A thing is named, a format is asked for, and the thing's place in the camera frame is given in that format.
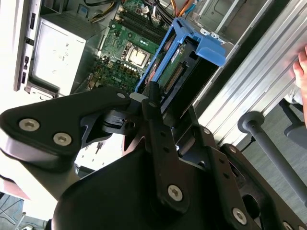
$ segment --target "usb port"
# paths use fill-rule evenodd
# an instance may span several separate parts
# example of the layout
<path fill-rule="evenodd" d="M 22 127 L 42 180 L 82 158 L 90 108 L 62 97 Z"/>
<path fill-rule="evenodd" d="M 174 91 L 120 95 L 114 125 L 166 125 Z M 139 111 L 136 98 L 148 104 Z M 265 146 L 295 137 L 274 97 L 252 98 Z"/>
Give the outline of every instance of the usb port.
<path fill-rule="evenodd" d="M 31 21 L 30 21 L 30 29 L 31 29 L 31 30 L 34 29 L 35 18 L 36 18 L 36 14 L 35 14 L 35 13 L 32 13 L 32 15 L 31 15 Z"/>

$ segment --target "metal frame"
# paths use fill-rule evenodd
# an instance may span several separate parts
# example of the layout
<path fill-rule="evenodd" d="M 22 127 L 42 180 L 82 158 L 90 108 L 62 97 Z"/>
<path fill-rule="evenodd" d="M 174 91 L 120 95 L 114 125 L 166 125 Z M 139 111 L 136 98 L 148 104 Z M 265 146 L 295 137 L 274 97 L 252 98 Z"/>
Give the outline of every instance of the metal frame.
<path fill-rule="evenodd" d="M 292 0 L 199 117 L 222 143 L 238 144 L 248 111 L 270 112 L 293 86 L 292 64 L 307 41 L 307 4 Z"/>

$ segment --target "chair leg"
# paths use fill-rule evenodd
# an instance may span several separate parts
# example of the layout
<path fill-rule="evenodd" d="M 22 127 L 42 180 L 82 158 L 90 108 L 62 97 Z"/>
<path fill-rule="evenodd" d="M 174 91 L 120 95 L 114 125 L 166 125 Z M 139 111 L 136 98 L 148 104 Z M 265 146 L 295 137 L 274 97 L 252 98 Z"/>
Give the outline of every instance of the chair leg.
<path fill-rule="evenodd" d="M 285 99 L 282 99 L 279 102 L 279 106 L 283 109 L 284 113 L 289 118 L 292 124 L 301 123 L 302 121 L 296 116 L 293 110 L 290 109 L 289 105 L 290 104 Z"/>

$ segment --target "gray carpet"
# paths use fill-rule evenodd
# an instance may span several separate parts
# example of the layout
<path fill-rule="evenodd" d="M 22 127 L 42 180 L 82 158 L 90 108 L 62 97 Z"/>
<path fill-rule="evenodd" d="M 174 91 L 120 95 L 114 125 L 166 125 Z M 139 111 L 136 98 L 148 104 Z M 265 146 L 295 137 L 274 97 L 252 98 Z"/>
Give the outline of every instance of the gray carpet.
<path fill-rule="evenodd" d="M 296 109 L 293 109 L 293 111 L 303 120 L 303 114 L 301 112 Z M 296 173 L 302 178 L 304 183 L 307 184 L 307 150 L 296 145 L 283 134 L 284 130 L 289 125 L 291 125 L 291 122 L 282 109 L 277 106 L 266 116 L 265 123 L 262 127 L 294 168 Z M 244 138 L 237 147 L 241 150 L 249 143 L 249 141 L 250 135 Z M 307 208 L 257 142 L 254 142 L 250 147 L 248 147 L 243 154 L 289 205 L 289 207 L 302 219 L 304 223 L 307 223 Z"/>

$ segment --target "blue cable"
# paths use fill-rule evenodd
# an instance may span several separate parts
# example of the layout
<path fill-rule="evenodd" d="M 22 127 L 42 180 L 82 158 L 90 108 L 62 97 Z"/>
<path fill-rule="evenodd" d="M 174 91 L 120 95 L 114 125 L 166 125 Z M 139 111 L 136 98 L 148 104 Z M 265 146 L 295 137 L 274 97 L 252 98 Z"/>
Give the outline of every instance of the blue cable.
<path fill-rule="evenodd" d="M 16 219 L 16 217 L 15 217 L 15 215 L 18 213 L 18 212 L 20 212 L 20 210 L 21 210 L 21 207 L 22 207 L 22 202 L 23 202 L 23 200 L 22 199 L 20 199 L 19 200 L 19 207 L 18 207 L 18 210 L 16 211 L 16 212 L 14 212 L 13 213 L 13 220 L 15 220 L 16 222 L 18 222 L 18 220 Z"/>
<path fill-rule="evenodd" d="M 190 13 L 194 8 L 195 8 L 195 6 L 196 6 L 196 4 L 199 2 L 199 0 L 196 0 L 197 2 L 195 3 L 193 3 L 185 12 L 184 12 L 184 14 L 188 14 L 188 13 Z"/>

